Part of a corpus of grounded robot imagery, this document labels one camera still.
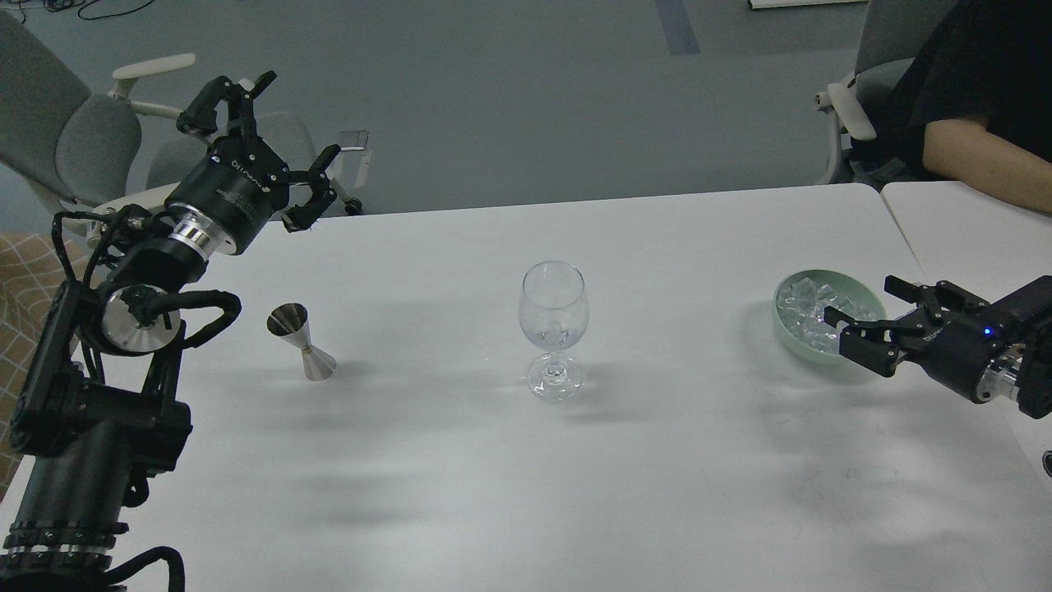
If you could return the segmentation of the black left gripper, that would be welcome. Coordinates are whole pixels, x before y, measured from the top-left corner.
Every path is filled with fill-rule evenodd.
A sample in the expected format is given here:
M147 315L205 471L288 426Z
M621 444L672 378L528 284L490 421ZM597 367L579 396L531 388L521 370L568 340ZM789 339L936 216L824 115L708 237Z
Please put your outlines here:
M231 243L230 256L243 254L267 221L289 202L287 185L306 185L311 197L281 215L287 232L310 229L337 199L328 169L341 146L330 145L305 171L289 171L287 162L259 138L252 104L274 83L277 72L263 72L246 88L225 76L203 87L176 119L178 131L201 140L208 154L174 188L165 209L190 209L210 219ZM219 135L218 113L227 105L226 132Z

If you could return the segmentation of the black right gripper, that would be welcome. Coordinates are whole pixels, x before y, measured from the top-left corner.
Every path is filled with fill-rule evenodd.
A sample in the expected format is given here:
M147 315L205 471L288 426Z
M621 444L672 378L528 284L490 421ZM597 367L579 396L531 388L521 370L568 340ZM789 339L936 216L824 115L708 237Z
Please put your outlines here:
M974 317L987 310L987 300L950 281L911 284L897 275L884 277L884 292L913 304L934 325L906 317L857 320L839 308L826 307L824 322L831 327L844 325L838 336L842 358L883 377L894 376L904 358L951 392L978 405L1019 397L1023 343L1000 321Z

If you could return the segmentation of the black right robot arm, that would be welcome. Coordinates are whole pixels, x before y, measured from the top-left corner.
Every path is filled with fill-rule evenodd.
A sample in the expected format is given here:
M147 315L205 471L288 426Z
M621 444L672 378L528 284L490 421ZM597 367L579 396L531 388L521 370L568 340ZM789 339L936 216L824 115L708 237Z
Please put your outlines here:
M891 377L909 361L960 397L982 405L1013 400L1030 419L1051 409L1051 278L990 301L949 281L910 284L895 275L884 292L912 303L897 319L859 320L827 307L839 355Z

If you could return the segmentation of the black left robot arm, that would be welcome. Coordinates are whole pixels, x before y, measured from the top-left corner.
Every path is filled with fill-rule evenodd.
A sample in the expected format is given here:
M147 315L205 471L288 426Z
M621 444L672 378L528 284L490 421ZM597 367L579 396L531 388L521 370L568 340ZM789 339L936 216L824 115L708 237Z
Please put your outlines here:
M241 301L188 291L214 252L242 254L274 216L305 231L337 199L327 146L304 171L258 132L252 104L277 76L243 87L218 77L180 113L205 157L160 206L60 212L53 247L65 280L53 299L11 420L11 444L36 461L2 545L4 591L123 591L165 563L169 591L187 588L182 556L158 546L119 566L121 509L147 501L191 435L177 399L182 354L230 327Z

